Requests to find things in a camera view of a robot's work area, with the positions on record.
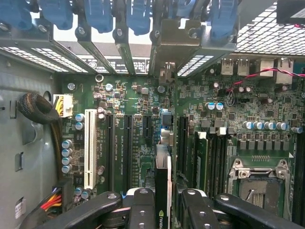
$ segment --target black pcie slot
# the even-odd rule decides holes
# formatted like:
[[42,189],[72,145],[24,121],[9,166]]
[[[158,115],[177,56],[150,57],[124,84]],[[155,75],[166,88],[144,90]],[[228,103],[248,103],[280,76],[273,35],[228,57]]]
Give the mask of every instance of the black pcie slot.
[[143,138],[152,137],[152,117],[151,115],[143,115]]
[[187,161],[187,126],[188,117],[179,117],[178,120],[178,170],[185,174]]
[[123,143],[123,193],[132,187],[132,115],[124,116],[124,143]]
[[106,168],[108,178],[108,190],[114,191],[114,160],[115,160],[115,147],[114,147],[114,126],[115,120],[112,114],[106,115]]

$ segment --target white connector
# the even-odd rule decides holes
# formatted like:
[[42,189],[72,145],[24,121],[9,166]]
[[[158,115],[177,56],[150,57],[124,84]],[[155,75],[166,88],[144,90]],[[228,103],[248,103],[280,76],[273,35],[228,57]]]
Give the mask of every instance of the white connector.
[[84,188],[96,185],[96,109],[85,110]]
[[53,101],[56,102],[55,109],[60,118],[73,116],[73,96],[68,94],[54,94]]

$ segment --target pcie slot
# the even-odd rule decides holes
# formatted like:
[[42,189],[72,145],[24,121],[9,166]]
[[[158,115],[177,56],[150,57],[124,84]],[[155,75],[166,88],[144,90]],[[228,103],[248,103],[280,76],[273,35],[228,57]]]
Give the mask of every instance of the pcie slot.
[[132,187],[132,135],[133,117],[132,115],[124,115],[123,193]]
[[178,170],[182,173],[186,172],[188,121],[188,117],[179,117],[178,120]]
[[106,115],[106,168],[108,169],[107,177],[108,177],[108,190],[114,191],[114,161],[115,161],[115,147],[114,147],[114,139],[115,139],[115,119],[112,114]]

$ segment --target blue clip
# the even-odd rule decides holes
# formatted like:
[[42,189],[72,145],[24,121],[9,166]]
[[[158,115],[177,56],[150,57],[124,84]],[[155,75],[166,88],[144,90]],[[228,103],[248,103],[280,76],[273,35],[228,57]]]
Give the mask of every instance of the blue clip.
[[238,0],[212,0],[210,11],[212,40],[221,40],[232,35],[237,7]]
[[67,0],[40,0],[40,7],[45,19],[59,30],[69,30],[73,24],[72,6]]
[[30,5],[26,0],[1,0],[0,21],[19,30],[29,30],[32,28]]
[[85,0],[87,23],[97,29],[99,33],[113,30],[113,16],[110,0]]
[[148,34],[151,27],[150,10],[151,0],[127,0],[126,24],[134,31],[134,35]]
[[190,13],[196,3],[196,0],[190,0],[188,4],[185,4],[186,0],[179,0],[177,16],[181,18],[189,18]]

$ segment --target white pci slot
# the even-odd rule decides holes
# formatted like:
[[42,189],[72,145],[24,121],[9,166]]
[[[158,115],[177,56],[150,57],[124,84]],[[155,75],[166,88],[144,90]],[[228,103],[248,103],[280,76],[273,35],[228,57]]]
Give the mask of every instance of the white pci slot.
[[84,188],[96,185],[96,110],[85,110]]

